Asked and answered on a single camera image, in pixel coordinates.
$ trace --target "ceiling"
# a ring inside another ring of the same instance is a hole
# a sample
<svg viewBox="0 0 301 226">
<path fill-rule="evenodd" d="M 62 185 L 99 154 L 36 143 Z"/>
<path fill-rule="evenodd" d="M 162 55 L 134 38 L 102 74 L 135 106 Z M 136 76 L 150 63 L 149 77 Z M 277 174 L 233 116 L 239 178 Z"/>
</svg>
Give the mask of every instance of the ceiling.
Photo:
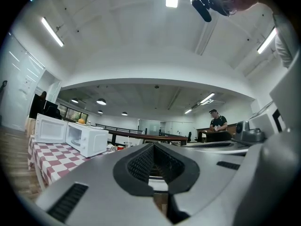
<svg viewBox="0 0 301 226">
<path fill-rule="evenodd" d="M 61 90 L 58 98 L 70 102 L 77 98 L 79 103 L 76 106 L 92 112 L 104 108 L 143 108 L 145 110 L 161 110 L 175 113 L 184 113 L 195 103 L 206 98 L 212 91 L 204 89 L 193 89 L 172 85 L 151 85 L 151 84 L 113 84 L 88 86 L 76 89 Z M 99 98 L 104 98 L 106 107 L 96 103 Z M 224 103 L 233 96 L 216 93 L 212 99 L 212 105 Z"/>
<path fill-rule="evenodd" d="M 129 44 L 177 47 L 212 56 L 244 76 L 272 54 L 272 49 L 262 55 L 256 52 L 273 27 L 272 14 L 266 6 L 255 5 L 231 17 L 214 11 L 211 14 L 212 22 L 205 23 L 190 0 L 179 0 L 176 9 L 167 8 L 165 0 L 34 0 L 25 9 L 23 20 L 70 73 L 76 65 L 85 66 L 92 54 Z M 58 28 L 57 34 L 64 41 L 62 48 L 41 26 L 42 16 Z M 163 98 L 160 106 L 166 106 L 168 99 Z"/>
</svg>

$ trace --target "white microwave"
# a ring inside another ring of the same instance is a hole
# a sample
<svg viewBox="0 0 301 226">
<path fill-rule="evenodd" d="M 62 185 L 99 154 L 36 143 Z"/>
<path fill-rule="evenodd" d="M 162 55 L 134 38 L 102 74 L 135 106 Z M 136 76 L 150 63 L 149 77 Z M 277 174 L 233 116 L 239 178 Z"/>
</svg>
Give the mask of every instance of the white microwave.
<svg viewBox="0 0 301 226">
<path fill-rule="evenodd" d="M 67 143 L 84 157 L 107 150 L 108 131 L 38 114 L 35 140 L 43 143 Z"/>
</svg>

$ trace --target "white wall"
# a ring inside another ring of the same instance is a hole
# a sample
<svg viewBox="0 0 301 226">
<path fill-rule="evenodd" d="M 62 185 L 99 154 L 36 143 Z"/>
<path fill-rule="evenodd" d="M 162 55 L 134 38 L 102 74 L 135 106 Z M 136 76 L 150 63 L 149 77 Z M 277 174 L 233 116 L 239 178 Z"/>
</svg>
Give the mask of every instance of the white wall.
<svg viewBox="0 0 301 226">
<path fill-rule="evenodd" d="M 272 101 L 269 93 L 278 84 L 286 72 L 287 68 L 283 67 L 280 59 L 277 58 L 259 70 L 258 73 L 252 75 L 250 78 L 250 86 L 258 101 L 259 109 L 262 109 L 266 104 Z M 258 106 L 254 106 L 253 113 L 258 111 Z"/>
<path fill-rule="evenodd" d="M 47 92 L 55 80 L 55 77 L 46 70 L 38 83 L 38 87 Z"/>
<path fill-rule="evenodd" d="M 0 54 L 0 81 L 7 80 L 1 100 L 2 125 L 24 131 L 25 121 L 43 70 L 29 58 L 24 47 L 8 35 Z"/>
<path fill-rule="evenodd" d="M 216 109 L 220 115 L 226 117 L 228 124 L 248 120 L 252 116 L 251 102 L 235 98 L 222 106 L 208 105 L 201 113 L 195 114 L 195 128 L 209 128 L 212 117 L 210 110 Z"/>
<path fill-rule="evenodd" d="M 137 44 L 95 53 L 76 65 L 74 74 L 64 81 L 62 87 L 78 87 L 86 82 L 116 78 L 191 81 L 253 98 L 247 79 L 225 62 L 179 48 Z"/>
</svg>

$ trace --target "floor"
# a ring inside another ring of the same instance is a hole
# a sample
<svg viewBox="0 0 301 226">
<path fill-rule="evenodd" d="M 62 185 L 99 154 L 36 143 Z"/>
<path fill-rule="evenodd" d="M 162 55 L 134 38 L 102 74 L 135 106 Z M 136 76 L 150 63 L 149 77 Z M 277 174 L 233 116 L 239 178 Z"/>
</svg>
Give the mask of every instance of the floor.
<svg viewBox="0 0 301 226">
<path fill-rule="evenodd" d="M 0 127 L 0 162 L 3 170 L 21 195 L 35 201 L 41 193 L 35 169 L 28 170 L 28 139 L 24 132 Z"/>
</svg>

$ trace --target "checkered tablecloth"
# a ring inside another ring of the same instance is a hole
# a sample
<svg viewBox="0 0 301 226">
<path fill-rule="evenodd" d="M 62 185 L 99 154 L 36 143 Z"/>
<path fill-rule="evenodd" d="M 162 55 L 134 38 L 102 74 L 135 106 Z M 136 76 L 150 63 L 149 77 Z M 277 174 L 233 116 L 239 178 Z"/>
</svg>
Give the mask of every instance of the checkered tablecloth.
<svg viewBox="0 0 301 226">
<path fill-rule="evenodd" d="M 102 156 L 108 153 L 112 152 L 107 149 L 106 152 L 96 156 Z M 93 157 L 85 158 L 78 150 L 68 144 L 36 142 L 33 135 L 29 139 L 29 169 L 31 169 L 36 163 L 48 185 L 57 181 L 68 172 L 91 158 Z"/>
</svg>

